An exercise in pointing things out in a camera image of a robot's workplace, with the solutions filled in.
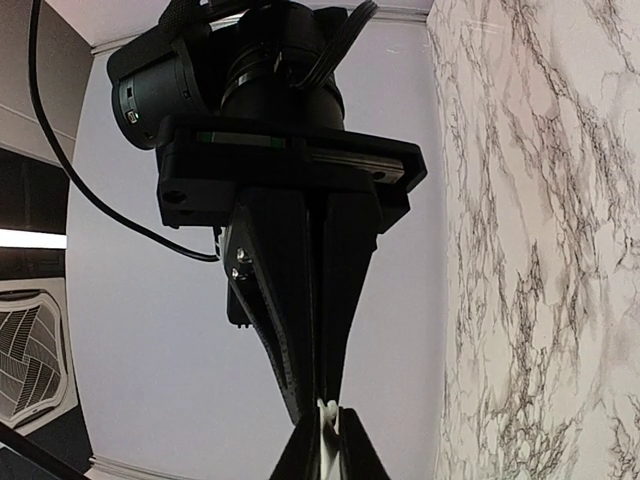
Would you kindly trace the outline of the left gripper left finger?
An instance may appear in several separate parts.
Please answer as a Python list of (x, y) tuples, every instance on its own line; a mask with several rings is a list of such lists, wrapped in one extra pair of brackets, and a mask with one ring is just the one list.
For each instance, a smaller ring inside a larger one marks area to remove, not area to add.
[(295, 426), (270, 480), (320, 479), (320, 413), (304, 414)]

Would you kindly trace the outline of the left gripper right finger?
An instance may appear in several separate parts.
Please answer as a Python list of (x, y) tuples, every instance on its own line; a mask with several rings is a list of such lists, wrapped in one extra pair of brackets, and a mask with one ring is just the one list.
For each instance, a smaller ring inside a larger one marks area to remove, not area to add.
[(342, 480), (390, 480), (354, 409), (339, 408), (338, 438)]

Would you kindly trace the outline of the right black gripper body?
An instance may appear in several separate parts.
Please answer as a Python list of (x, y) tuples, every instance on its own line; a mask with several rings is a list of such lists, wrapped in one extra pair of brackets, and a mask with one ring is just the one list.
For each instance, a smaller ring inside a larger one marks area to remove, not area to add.
[(224, 228), (245, 189), (327, 201), (326, 243), (373, 250), (409, 210), (427, 176), (413, 143), (340, 129), (205, 115), (170, 115), (155, 149), (164, 225)]

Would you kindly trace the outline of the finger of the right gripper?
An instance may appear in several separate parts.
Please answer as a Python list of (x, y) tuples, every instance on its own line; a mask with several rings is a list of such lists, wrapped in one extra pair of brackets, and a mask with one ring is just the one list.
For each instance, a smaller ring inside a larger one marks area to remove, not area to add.
[(340, 399), (346, 349), (381, 212), (371, 193), (332, 193), (313, 222), (317, 307), (316, 385), (325, 402)]
[(302, 193), (241, 191), (226, 232), (223, 264), (229, 288), (267, 352), (296, 424), (315, 409), (313, 281)]

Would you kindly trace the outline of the white battery compartment cover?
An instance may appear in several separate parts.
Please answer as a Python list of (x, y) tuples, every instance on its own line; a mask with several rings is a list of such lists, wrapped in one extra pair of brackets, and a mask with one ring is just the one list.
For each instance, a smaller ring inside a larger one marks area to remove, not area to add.
[(335, 400), (317, 400), (319, 413), (319, 479), (339, 479), (340, 407)]

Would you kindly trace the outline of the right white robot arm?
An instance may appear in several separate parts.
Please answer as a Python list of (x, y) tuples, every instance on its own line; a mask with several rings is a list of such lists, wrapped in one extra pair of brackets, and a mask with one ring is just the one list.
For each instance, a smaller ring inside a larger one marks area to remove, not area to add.
[(377, 9), (173, 1), (107, 64), (162, 223), (213, 231), (228, 318), (257, 331), (293, 422), (339, 398), (377, 240), (427, 174), (417, 145), (344, 125), (335, 72)]

